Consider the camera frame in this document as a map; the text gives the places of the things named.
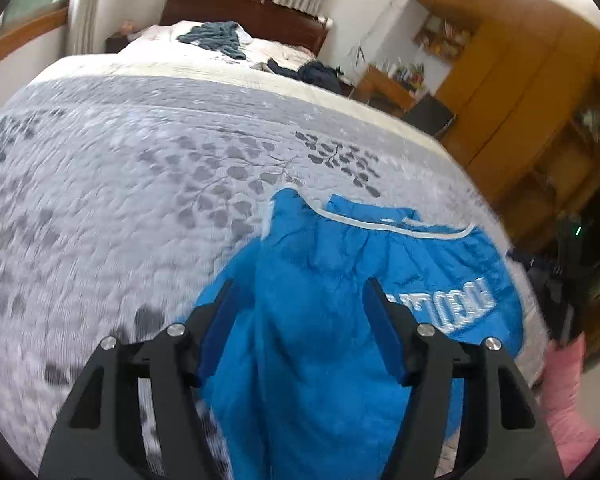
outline pink fabric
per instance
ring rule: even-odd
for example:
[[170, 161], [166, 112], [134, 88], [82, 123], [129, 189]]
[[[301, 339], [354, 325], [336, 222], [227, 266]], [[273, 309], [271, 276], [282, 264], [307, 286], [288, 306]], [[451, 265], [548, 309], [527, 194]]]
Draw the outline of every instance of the pink fabric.
[[544, 359], [540, 407], [558, 448], [565, 475], [570, 475], [598, 441], [594, 430], [576, 410], [580, 390], [584, 334], [564, 348], [553, 341]]

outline screw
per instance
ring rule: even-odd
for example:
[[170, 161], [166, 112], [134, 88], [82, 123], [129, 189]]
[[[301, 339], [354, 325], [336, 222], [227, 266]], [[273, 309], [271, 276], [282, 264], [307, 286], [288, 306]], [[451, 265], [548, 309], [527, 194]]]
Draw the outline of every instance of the screw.
[[115, 337], [113, 337], [112, 335], [108, 335], [106, 336], [106, 338], [104, 338], [101, 342], [100, 342], [100, 347], [103, 350], [111, 350], [117, 343], [118, 341], [116, 340]]
[[178, 337], [184, 334], [185, 330], [186, 328], [182, 323], [174, 323], [167, 327], [167, 334], [169, 334], [171, 337]]
[[420, 323], [416, 330], [422, 337], [431, 337], [436, 333], [436, 329], [429, 323]]
[[484, 340], [484, 345], [489, 350], [500, 350], [502, 348], [502, 341], [500, 341], [497, 337], [488, 337]]

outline quilted bedspread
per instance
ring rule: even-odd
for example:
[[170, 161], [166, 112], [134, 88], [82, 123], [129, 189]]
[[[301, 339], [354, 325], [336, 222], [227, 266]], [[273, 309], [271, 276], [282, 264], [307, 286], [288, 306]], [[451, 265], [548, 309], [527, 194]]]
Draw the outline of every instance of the quilted bedspread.
[[[475, 222], [509, 247], [435, 140], [280, 76], [71, 57], [0, 110], [0, 430], [33, 471], [99, 340], [142, 340], [188, 313], [289, 182], [317, 203], [336, 192]], [[524, 272], [507, 265], [531, 381], [544, 329]]]

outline headboard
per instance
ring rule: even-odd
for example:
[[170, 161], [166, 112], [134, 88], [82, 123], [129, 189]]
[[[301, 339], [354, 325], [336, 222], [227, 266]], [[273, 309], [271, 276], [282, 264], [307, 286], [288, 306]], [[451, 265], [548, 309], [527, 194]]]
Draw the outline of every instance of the headboard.
[[316, 17], [271, 0], [167, 0], [160, 25], [190, 22], [240, 23], [254, 38], [304, 46], [316, 56], [329, 29]]

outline blue fabric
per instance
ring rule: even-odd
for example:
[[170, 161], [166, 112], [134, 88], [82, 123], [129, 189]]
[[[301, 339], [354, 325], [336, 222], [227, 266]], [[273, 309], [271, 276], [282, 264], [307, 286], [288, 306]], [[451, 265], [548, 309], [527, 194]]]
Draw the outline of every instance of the blue fabric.
[[[365, 221], [405, 216], [351, 204], [332, 197], [327, 209]], [[433, 229], [363, 228], [314, 212], [292, 189], [275, 194], [267, 237], [243, 249], [198, 300], [211, 301], [229, 276], [245, 291], [218, 371], [203, 389], [238, 480], [379, 477], [410, 390], [387, 373], [370, 332], [362, 286], [371, 276], [419, 322], [466, 342], [494, 335], [518, 353], [520, 300], [491, 241], [479, 228]], [[431, 301], [437, 291], [446, 325]], [[465, 302], [455, 313], [453, 298]], [[455, 381], [447, 434], [460, 415]]]

